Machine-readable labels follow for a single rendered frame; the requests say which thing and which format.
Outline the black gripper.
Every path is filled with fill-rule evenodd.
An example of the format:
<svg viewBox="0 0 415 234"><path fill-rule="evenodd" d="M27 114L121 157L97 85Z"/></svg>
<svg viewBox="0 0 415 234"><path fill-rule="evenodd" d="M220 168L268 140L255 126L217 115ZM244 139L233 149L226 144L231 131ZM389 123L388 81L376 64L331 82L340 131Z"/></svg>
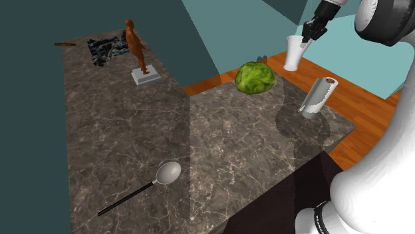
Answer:
<svg viewBox="0 0 415 234"><path fill-rule="evenodd" d="M316 41L324 35L327 32L325 25L334 19L340 8L339 3L321 0L314 12L314 17L303 25L302 42L308 43L310 39Z"/></svg>

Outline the dark mottled sink basin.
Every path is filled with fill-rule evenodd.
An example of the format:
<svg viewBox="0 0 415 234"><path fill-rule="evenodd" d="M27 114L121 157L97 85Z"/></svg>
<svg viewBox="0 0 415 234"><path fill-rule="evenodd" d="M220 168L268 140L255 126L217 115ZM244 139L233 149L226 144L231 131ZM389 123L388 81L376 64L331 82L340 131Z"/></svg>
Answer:
<svg viewBox="0 0 415 234"><path fill-rule="evenodd" d="M87 41L94 66L104 66L108 61L119 55L129 53L126 41L126 31L123 30L120 38L113 36L107 39Z"/></svg>

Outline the dark robot stand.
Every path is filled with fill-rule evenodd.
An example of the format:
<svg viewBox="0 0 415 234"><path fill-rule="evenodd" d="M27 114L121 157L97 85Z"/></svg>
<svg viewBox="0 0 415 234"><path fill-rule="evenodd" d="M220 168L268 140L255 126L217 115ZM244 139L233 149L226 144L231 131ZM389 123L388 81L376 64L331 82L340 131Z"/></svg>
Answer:
<svg viewBox="0 0 415 234"><path fill-rule="evenodd" d="M330 184L340 172L321 152L233 215L223 234L295 234L298 212L329 200Z"/></svg>

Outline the green cabbage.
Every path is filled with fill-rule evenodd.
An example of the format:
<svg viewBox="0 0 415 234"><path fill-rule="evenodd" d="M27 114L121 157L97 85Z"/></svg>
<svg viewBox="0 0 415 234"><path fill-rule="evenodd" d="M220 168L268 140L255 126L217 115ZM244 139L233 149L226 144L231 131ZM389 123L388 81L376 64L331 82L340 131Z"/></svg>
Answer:
<svg viewBox="0 0 415 234"><path fill-rule="evenodd" d="M240 92L259 94L276 86L277 75L267 64L251 61L238 69L234 83Z"/></svg>

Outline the white cup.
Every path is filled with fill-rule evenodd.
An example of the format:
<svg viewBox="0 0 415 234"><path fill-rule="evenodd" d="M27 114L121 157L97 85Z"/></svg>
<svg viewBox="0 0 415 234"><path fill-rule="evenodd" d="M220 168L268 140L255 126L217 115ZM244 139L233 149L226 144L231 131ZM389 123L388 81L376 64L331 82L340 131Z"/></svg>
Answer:
<svg viewBox="0 0 415 234"><path fill-rule="evenodd" d="M283 68L287 71L296 71L301 58L312 42L313 40L310 39L307 43L304 43L301 35L288 36L287 55Z"/></svg>

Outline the brown figure on grey base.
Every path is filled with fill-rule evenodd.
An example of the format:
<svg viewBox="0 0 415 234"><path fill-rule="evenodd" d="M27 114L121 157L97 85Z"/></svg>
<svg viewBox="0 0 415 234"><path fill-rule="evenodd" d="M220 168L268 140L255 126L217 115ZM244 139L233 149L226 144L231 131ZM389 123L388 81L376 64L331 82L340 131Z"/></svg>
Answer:
<svg viewBox="0 0 415 234"><path fill-rule="evenodd" d="M125 20L126 24L126 42L129 51L136 57L139 68L132 70L131 75L137 86L153 82L161 78L156 69L151 65L146 65L144 58L145 46L140 42L138 36L134 33L134 23L131 19Z"/></svg>

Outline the white paper towel roll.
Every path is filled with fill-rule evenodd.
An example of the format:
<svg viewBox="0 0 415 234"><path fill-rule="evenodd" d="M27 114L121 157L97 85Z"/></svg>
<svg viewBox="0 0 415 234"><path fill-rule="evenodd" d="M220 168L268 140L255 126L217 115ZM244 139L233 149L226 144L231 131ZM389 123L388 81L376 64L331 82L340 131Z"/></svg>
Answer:
<svg viewBox="0 0 415 234"><path fill-rule="evenodd" d="M299 112L307 119L313 119L325 105L330 95L333 93L339 82L331 77L316 79L304 99Z"/></svg>

